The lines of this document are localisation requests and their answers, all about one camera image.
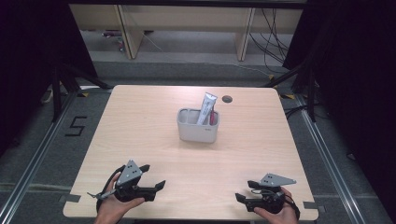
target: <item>gray floor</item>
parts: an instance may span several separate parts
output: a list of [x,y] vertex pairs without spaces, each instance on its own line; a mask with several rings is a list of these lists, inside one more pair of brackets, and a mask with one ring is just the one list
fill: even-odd
[[[286,71],[279,67],[281,65],[279,62],[271,60],[268,56],[264,57],[252,42],[249,42],[247,47],[245,61],[238,62],[231,34],[148,33],[137,58],[131,61],[119,50],[119,40],[116,37],[105,38],[101,33],[102,31],[81,32],[99,78],[112,85],[254,87],[268,82],[269,75],[278,77]],[[281,37],[288,45],[291,36]],[[276,48],[272,48],[272,51],[278,53]],[[82,86],[91,85],[84,80],[79,82]],[[276,89],[281,94],[289,94],[291,83],[292,79],[278,85]],[[39,164],[30,188],[15,211],[11,223],[92,223],[92,218],[65,217],[62,212],[64,203],[60,202],[60,198],[67,195],[74,183],[109,95],[109,92],[97,91],[90,92],[87,97],[74,99],[72,109],[67,111],[60,124],[61,127],[51,141],[44,160]],[[293,99],[281,99],[281,103],[285,109],[298,105]],[[315,112],[318,129],[366,223],[391,223],[360,167],[347,158],[348,149],[331,119],[327,117],[326,109],[318,106]],[[51,116],[51,104],[43,104],[38,108],[29,125],[20,134],[20,144],[10,148],[0,158],[1,204],[5,203],[30,159],[40,147],[51,125]],[[79,137],[67,137],[68,133],[76,131],[69,128],[75,116],[86,117],[78,121],[79,125],[85,126],[84,132]],[[304,112],[297,112],[288,121],[319,209],[319,218],[316,222],[353,223],[323,162],[318,146],[307,128]],[[123,220],[121,223],[131,222],[132,220]]]

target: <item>white tube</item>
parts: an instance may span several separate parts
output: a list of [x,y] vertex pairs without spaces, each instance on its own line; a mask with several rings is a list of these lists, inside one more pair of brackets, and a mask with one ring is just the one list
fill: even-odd
[[210,110],[212,109],[213,105],[216,103],[217,99],[218,99],[217,96],[210,94],[209,92],[205,93],[205,98],[204,101],[202,102],[201,112],[199,114],[197,124],[199,125],[204,124],[207,115],[209,115]]

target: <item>light wood tabletop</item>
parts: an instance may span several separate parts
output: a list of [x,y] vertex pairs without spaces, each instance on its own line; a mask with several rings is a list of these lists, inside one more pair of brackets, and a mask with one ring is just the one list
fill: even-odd
[[[206,92],[218,96],[219,129],[215,143],[179,139],[177,111],[201,108]],[[224,103],[222,97],[233,98]],[[248,181],[267,173],[297,181],[285,186],[301,211],[300,220],[315,220],[303,166],[279,97],[274,89],[186,86],[116,86],[92,138],[67,202],[67,217],[96,217],[96,199],[111,174],[128,160],[149,164],[139,187],[166,180],[154,202],[130,210],[135,219],[260,220],[235,193],[257,198]]]

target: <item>table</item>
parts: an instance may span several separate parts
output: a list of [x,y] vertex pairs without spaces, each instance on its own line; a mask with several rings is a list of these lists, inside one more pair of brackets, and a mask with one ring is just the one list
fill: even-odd
[[[217,141],[185,142],[178,137],[177,111],[200,108],[206,92],[219,97]],[[231,103],[222,96],[233,98]],[[150,165],[140,187],[166,180],[154,202],[125,217],[135,219],[260,220],[237,202],[235,193],[252,198],[247,181],[267,173],[295,179],[287,186],[301,210],[301,220],[315,220],[303,166],[278,95],[273,89],[186,86],[116,86],[92,138],[67,202],[67,217],[95,217],[96,200],[110,175],[132,159]]]

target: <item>dark circle on table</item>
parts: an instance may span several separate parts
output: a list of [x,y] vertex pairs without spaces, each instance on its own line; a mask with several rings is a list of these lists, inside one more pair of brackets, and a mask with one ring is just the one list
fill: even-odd
[[229,96],[229,95],[225,95],[225,96],[223,96],[221,99],[222,99],[222,101],[223,101],[224,103],[227,103],[227,104],[233,101],[233,97],[231,97],[231,96]]

